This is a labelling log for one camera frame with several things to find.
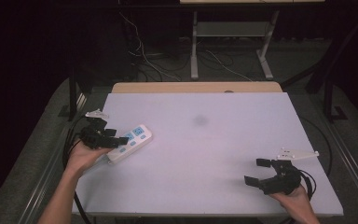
table surface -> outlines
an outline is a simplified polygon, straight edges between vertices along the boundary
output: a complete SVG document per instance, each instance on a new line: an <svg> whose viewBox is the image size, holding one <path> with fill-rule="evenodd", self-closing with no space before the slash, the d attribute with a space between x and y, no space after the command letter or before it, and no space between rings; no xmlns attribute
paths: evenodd
<svg viewBox="0 0 358 224"><path fill-rule="evenodd" d="M255 159L273 160L281 147L313 151L308 137L282 90L239 92L238 88L222 93L226 84L197 83L189 88L175 83L169 93L148 92L156 89L151 88L154 84L117 84L103 109L110 116L106 128L121 135L143 123L153 141L116 165L100 162L80 178L76 192L85 211L115 216L286 214L260 189L246 186L243 176L273 177L275 171L257 167ZM267 83L237 83L237 87L241 84L246 91ZM181 86L193 91L203 86L214 92L181 93ZM342 215L318 159L294 161L294 166L316 179L318 188L311 201L315 213Z"/></svg>

forearm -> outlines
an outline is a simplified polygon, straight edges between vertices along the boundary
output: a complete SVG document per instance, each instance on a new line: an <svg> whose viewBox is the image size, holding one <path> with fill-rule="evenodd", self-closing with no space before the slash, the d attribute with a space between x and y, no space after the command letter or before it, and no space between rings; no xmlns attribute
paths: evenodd
<svg viewBox="0 0 358 224"><path fill-rule="evenodd" d="M289 215L300 224L319 224L313 212L307 192L301 185L289 195L273 193L269 195L280 202Z"/></svg>
<svg viewBox="0 0 358 224"><path fill-rule="evenodd" d="M72 204L79 177L80 175L75 171L65 170L63 172L56 191L38 221L39 224L71 222Z"/></svg>

power strip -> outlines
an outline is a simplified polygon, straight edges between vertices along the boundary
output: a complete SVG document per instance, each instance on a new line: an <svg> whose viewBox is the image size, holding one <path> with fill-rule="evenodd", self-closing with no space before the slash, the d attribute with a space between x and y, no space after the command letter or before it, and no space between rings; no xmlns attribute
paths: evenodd
<svg viewBox="0 0 358 224"><path fill-rule="evenodd" d="M145 146L152 140L153 134L143 124L140 124L122 137L128 137L129 142L127 145L119 146L106 154L110 164L116 164L124 160L130 154Z"/></svg>

gray floor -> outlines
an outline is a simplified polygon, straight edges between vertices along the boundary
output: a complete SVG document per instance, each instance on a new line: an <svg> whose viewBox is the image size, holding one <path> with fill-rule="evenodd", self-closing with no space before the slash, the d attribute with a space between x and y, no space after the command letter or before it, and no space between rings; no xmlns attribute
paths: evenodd
<svg viewBox="0 0 358 224"><path fill-rule="evenodd" d="M255 50L261 46L260 40L201 40L199 48L199 81L246 81L246 76L253 81L263 81L264 75ZM316 63L329 46L326 40L305 40L272 42L268 49L267 59L274 81L283 82ZM159 51L147 51L147 57L156 68L164 70L163 81L191 81L189 68L189 41L182 39L183 54L178 59L157 59ZM234 74L225 69L215 59ZM159 80L159 75L150 66L141 65L145 74L140 74L138 81ZM290 95L297 114L304 119L304 129L314 147L321 153L320 161L327 169L329 154L324 136L315 128L317 126L327 137L333 151L333 166L329 179L340 199L343 217L321 217L322 223L358 223L358 181L349 165L344 162L341 149L347 149L358 165L358 111L349 102L345 94L338 88L334 91L334 105L339 105L349 119L328 123L322 115L323 93L308 95L304 91L307 77L285 89ZM86 103L79 107L81 114L103 106L104 99L111 87L95 88L95 92L87 96ZM35 223L46 206L55 189L62 172L60 150L69 122L59 117L63 106L68 105L68 83L63 82L51 97L45 113L36 125L18 161L13 167L7 181L0 189L0 223ZM280 223L284 217L260 220L265 224ZM150 218L112 218L97 217L97 223L183 223L184 219L150 219ZM211 220L187 220L202 223ZM219 219L218 223L245 223L243 218ZM83 223L79 216L73 215L72 223Z"/></svg>

cable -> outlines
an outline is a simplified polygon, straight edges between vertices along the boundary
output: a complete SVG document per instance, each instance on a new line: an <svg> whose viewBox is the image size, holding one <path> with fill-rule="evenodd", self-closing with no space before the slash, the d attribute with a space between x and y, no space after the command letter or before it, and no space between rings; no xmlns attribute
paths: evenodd
<svg viewBox="0 0 358 224"><path fill-rule="evenodd" d="M315 179L313 178L313 176L312 175L310 175L309 173L307 173L307 172L305 172L305 171L303 171L303 170L299 170L301 173L303 173L303 174L306 174L308 177L310 177L311 179L312 179L312 181L313 181L313 189L312 189L312 185L310 185L310 187L309 188L307 188L307 190L308 190L308 193L309 193L309 198L311 199L312 198L312 196L313 196L313 194L315 193L315 191L316 191L316 181L315 181Z"/></svg>
<svg viewBox="0 0 358 224"><path fill-rule="evenodd" d="M205 59L206 61L209 61L210 63L215 63L215 64L217 64L219 66L221 66L221 65L231 66L232 64L234 64L234 60L231 58L231 56L229 56L227 54L226 54L226 56L230 59L230 63L223 63L222 60L220 60L220 59L219 59L219 61L220 61L219 62L219 61L216 60L215 57L213 57L212 59L209 59L209 58L203 56L202 54L200 55L200 57Z"/></svg>
<svg viewBox="0 0 358 224"><path fill-rule="evenodd" d="M153 67L153 68L154 68L157 72L159 72L161 75L164 75L164 76L166 76L166 77L174 78L174 79L176 79L177 81L182 81L182 79L179 78L179 77L177 77L177 76L171 76L171 75L168 75L168 74L165 73L165 72L162 72L162 71L158 70L157 67L155 67L155 66L147 59L147 57L146 57L146 55L145 55L145 45L144 45L144 43L142 42L141 37L139 36L138 27L137 27L134 23L132 23L129 19L127 19L121 12L119 12L119 14L120 14L120 16L121 16L126 22L128 22L129 24L131 24L131 25L135 28L136 37L137 37L137 39L138 39L138 41L139 41L139 47L138 47L137 50L139 50L139 49L141 50L141 55L139 55L139 56L143 56L145 62L147 62L151 67Z"/></svg>
<svg viewBox="0 0 358 224"><path fill-rule="evenodd" d="M68 150L68 155L70 156L72 153L72 150L74 150L75 146L77 146L77 144L79 144L80 141L77 141L76 143L74 143L74 145L71 147L71 149Z"/></svg>
<svg viewBox="0 0 358 224"><path fill-rule="evenodd" d="M72 143L74 142L74 130L75 130L75 126L78 124L79 121L81 121L83 118L85 118L86 116L81 116L79 117L77 120L75 120L71 127L68 130L68 134L66 135L66 139L65 139L65 143L63 145L63 151L62 151L62 165L63 168L66 167L66 164L69 160L69 151L70 146L72 145Z"/></svg>
<svg viewBox="0 0 358 224"><path fill-rule="evenodd" d="M237 73L237 72L234 72L234 71L232 71L231 69L227 68L227 67L226 67L225 65L223 65L222 62L220 62L220 60L219 60L212 52L210 52L209 50L205 50L205 51L208 52L208 53L210 53L210 54L212 54L212 56L214 56L215 59L216 59L226 70L228 70L228 72L231 72L231 73L236 74L236 75L238 75L238 76L240 76L240 77L244 77L244 78L248 79L249 81L252 81L250 78L248 78L248 77L246 77L246 76L244 76L244 75L242 75L242 74L239 74L239 73Z"/></svg>
<svg viewBox="0 0 358 224"><path fill-rule="evenodd" d="M79 210L79 213L80 213L81 217L83 218L84 222L86 222L87 224L91 224L91 222L89 221L89 218L86 215L86 212L83 209L83 206L80 203L79 198L77 197L76 191L75 191L74 199L75 199L77 209Z"/></svg>
<svg viewBox="0 0 358 224"><path fill-rule="evenodd" d="M158 74L158 76L159 76L159 82L162 82L162 75L161 75L161 73L160 73L159 71L157 71L156 69L154 69L152 66L150 66L150 65L147 64L147 63L143 63L143 64L139 64L139 65L143 65L143 66L152 68L153 70L148 70L147 72L150 72L150 71L157 72L157 74ZM146 73L146 71L141 70L141 69L139 69L139 70L142 71L142 72L144 72L145 75L149 76L149 77L150 77L151 79L153 79L154 81L158 81L158 80L156 80L155 78L153 78L152 76L148 75L148 74Z"/></svg>
<svg viewBox="0 0 358 224"><path fill-rule="evenodd" d="M148 81L148 78L147 78L147 74L144 72L144 71L141 71L139 68L138 68L138 75L139 73L142 73L144 76L145 76L145 80L146 82Z"/></svg>
<svg viewBox="0 0 358 224"><path fill-rule="evenodd" d="M158 66L158 67L161 68L162 70L173 72L173 71L179 71L179 70L184 69L184 68L187 66L187 64L188 64L189 61L190 61L190 55L188 55L188 57L186 57L186 61L185 61L185 63L184 63L183 65L180 65L180 66L177 67L177 68L170 68L170 69L167 69L167 68L165 68L165 67L162 67L161 65L159 65L159 64L157 64L157 63L152 63L152 62L151 62L151 63L154 64L155 66Z"/></svg>
<svg viewBox="0 0 358 224"><path fill-rule="evenodd" d="M220 66L218 68L214 68L214 67L211 67L210 65L208 65L207 63L204 62L204 60L209 60L207 59L205 56L203 56L202 54L198 54L198 59L199 61L207 68L210 68L210 69L213 69L213 70L216 70L216 71L222 71L222 70L225 70L224 67L221 66L221 64L219 63L216 63L216 62L213 62L213 63L216 63L216 64L219 64Z"/></svg>
<svg viewBox="0 0 358 224"><path fill-rule="evenodd" d="M146 82L148 81L148 78L149 78L149 77L150 77L151 79L153 79L153 81L162 82L162 76L161 76L161 74L160 74L159 72L158 72L159 80L156 80L156 79L153 78L152 76L148 75L148 74L146 73L146 71L144 71L144 70L142 70L142 69L140 69L140 68L138 68L138 71L145 76Z"/></svg>
<svg viewBox="0 0 358 224"><path fill-rule="evenodd" d="M333 150L330 146L330 143L326 137L326 135L324 134L324 132L322 132L322 130L316 126L314 123L312 123L310 120L308 119L305 119L301 116L298 116L300 119L303 119L305 120L308 124L312 125L321 135L322 137L324 138L324 141L325 143L327 144L327 148L328 148L328 152L329 152L329 163L328 163L328 166L327 166L327 172L326 172L326 175L329 176L330 173L331 173L331 167L333 166Z"/></svg>
<svg viewBox="0 0 358 224"><path fill-rule="evenodd" d="M197 45L200 45L202 43L199 46L199 48L201 49L200 51L205 51L207 48L229 49L229 48L231 48L233 43L236 40L238 40L238 38L237 37L222 37L222 36L218 36L218 37L213 38L213 42L209 43L209 44L204 44L205 42L203 40L204 40L204 38L202 38L202 40L197 43Z"/></svg>

